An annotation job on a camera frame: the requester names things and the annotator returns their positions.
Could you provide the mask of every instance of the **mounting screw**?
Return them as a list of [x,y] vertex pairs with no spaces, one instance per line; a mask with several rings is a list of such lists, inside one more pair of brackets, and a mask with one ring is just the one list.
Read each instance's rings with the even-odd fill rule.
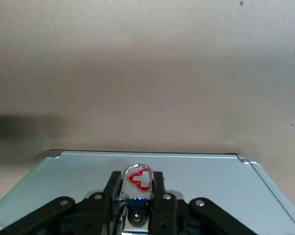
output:
[[198,207],[203,207],[205,205],[205,203],[202,200],[196,200],[196,205]]
[[100,194],[95,194],[94,199],[99,200],[102,198],[102,195]]
[[165,200],[169,200],[169,199],[172,198],[172,196],[170,196],[168,193],[165,193],[165,194],[163,195],[163,198],[164,198]]
[[134,213],[133,220],[139,222],[141,220],[141,216],[139,213]]
[[64,200],[64,201],[61,201],[61,202],[60,202],[60,205],[61,205],[61,206],[65,206],[65,205],[67,205],[68,203],[69,203],[69,201]]

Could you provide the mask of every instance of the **sheet metal enclosure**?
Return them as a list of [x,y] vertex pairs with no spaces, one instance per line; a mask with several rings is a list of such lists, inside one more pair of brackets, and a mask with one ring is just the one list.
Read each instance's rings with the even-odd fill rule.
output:
[[178,198],[209,198],[259,235],[295,235],[294,206],[258,163],[236,154],[63,151],[44,158],[0,201],[0,227],[59,196],[79,202],[134,163],[162,171]]

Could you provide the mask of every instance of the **bolt head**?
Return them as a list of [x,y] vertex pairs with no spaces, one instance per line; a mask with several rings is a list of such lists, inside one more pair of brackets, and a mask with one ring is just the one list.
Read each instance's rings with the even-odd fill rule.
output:
[[102,195],[100,194],[95,194],[94,199],[99,200],[102,198]]
[[61,202],[60,202],[60,205],[61,205],[61,206],[65,206],[65,205],[67,205],[68,203],[69,203],[69,201],[64,200],[64,201],[61,201]]
[[165,193],[165,194],[163,195],[163,198],[164,198],[165,200],[169,200],[169,199],[172,198],[172,196],[171,196],[170,194],[168,194],[168,193]]
[[205,205],[205,203],[202,200],[196,200],[196,205],[198,207],[203,207]]

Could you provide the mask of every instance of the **red symbol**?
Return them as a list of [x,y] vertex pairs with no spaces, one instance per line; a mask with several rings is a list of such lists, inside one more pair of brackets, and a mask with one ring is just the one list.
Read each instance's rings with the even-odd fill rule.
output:
[[136,176],[143,176],[143,172],[146,172],[146,171],[148,171],[148,169],[143,168],[143,169],[129,175],[129,177],[127,177],[127,180],[129,181],[129,183],[134,185],[141,192],[148,192],[149,191],[149,185],[148,186],[143,186],[142,182],[140,180],[136,180],[135,177]]

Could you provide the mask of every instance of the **beige wall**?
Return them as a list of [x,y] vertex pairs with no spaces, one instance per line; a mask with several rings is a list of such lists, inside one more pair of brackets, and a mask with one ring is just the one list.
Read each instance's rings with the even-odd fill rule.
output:
[[255,155],[295,204],[295,0],[0,0],[0,197],[49,148]]

